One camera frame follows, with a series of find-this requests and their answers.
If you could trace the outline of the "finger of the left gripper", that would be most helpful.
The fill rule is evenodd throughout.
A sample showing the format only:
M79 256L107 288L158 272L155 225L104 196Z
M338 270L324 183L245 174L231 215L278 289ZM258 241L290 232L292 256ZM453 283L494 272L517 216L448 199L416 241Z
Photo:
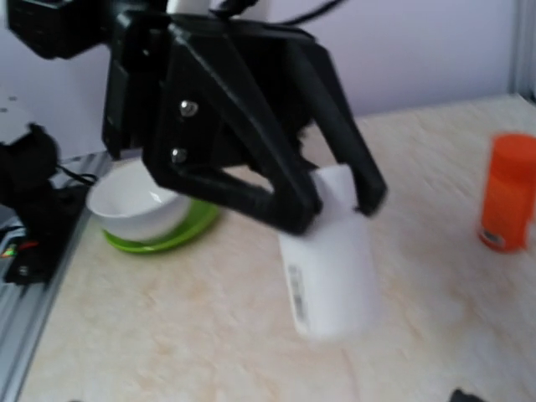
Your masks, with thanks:
M328 51L316 43L291 43L288 68L336 161L351 169L358 210L374 216L386 198L387 184L353 119Z

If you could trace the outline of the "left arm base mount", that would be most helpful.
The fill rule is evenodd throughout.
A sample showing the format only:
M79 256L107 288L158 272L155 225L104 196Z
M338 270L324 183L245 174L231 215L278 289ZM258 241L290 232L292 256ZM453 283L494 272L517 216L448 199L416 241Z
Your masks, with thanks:
M49 283L64 258L80 216L85 211L89 188L78 184L44 187L8 203L21 222L21 234L14 226L5 229L7 244L1 248L1 261L8 268L1 277L6 283L28 285Z

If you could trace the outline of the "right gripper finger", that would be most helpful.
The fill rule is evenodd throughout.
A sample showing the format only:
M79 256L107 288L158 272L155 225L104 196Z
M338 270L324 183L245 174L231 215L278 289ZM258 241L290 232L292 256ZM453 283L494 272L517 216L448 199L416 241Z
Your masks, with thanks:
M450 397L450 402L485 402L477 395L466 393L462 389L455 389Z

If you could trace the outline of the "small white clear bottle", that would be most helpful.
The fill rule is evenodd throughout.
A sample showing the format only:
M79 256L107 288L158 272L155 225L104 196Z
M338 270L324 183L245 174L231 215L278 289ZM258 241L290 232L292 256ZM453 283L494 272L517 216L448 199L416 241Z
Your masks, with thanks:
M304 338L326 342L371 327L380 291L350 168L323 167L311 176L321 213L304 234L278 238L295 328Z

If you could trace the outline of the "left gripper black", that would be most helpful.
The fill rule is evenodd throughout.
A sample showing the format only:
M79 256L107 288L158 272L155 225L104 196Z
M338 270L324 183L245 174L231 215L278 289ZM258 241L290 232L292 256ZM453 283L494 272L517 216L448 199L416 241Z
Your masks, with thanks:
M322 202L301 150L312 114L288 66L300 40L313 43L281 25L120 13L108 40L107 151L141 148L164 188L304 232Z

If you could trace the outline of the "orange pill bottle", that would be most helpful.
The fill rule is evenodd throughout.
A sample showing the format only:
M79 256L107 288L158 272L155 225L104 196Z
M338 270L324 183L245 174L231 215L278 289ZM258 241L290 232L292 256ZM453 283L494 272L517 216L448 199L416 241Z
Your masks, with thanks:
M534 215L535 137L502 132L492 139L478 236L497 252L525 249Z

